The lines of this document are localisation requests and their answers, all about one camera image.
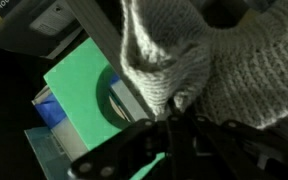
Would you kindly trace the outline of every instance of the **white knitted sweater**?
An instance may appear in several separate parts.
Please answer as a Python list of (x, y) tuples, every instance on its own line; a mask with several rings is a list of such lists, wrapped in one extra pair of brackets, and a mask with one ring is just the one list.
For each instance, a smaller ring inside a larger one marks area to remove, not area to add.
[(190, 0), (122, 0), (121, 64), (155, 115), (184, 111), (257, 128), (288, 116), (288, 0), (242, 27), (219, 30)]

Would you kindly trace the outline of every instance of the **book spine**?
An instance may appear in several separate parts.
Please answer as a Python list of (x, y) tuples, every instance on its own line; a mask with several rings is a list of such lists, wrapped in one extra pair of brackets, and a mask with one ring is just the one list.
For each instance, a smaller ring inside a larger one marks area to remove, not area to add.
[(20, 0), (0, 0), (0, 16), (4, 18), (19, 3)]

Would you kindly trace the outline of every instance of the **green book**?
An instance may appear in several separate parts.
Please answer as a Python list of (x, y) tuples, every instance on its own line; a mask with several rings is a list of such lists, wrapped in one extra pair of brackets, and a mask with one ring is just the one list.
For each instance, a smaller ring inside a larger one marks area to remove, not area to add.
[[(44, 76), (88, 150), (120, 132), (108, 121), (118, 115), (106, 104), (109, 101), (103, 100), (109, 98), (114, 74), (108, 62), (89, 38)], [(151, 165), (133, 178), (140, 179)]]

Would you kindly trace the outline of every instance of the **knitted fabric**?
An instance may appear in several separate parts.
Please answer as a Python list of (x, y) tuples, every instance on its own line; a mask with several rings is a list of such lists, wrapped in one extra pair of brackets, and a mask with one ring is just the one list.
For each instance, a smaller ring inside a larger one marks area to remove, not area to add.
[(242, 27), (211, 28), (189, 0), (122, 0), (121, 65), (155, 115), (171, 98), (217, 124), (288, 116), (288, 0)]

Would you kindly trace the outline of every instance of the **black metal object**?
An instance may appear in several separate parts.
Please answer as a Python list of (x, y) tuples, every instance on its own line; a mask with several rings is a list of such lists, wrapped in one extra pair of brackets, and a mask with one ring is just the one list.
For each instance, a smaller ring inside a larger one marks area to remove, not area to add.
[[(160, 152), (165, 157), (144, 180), (288, 180), (280, 170), (272, 171), (284, 167), (288, 172), (288, 142), (237, 121), (217, 126), (205, 117), (187, 116), (135, 122), (73, 162), (69, 176), (129, 179)], [(272, 161), (259, 166), (263, 155), (284, 166)]]

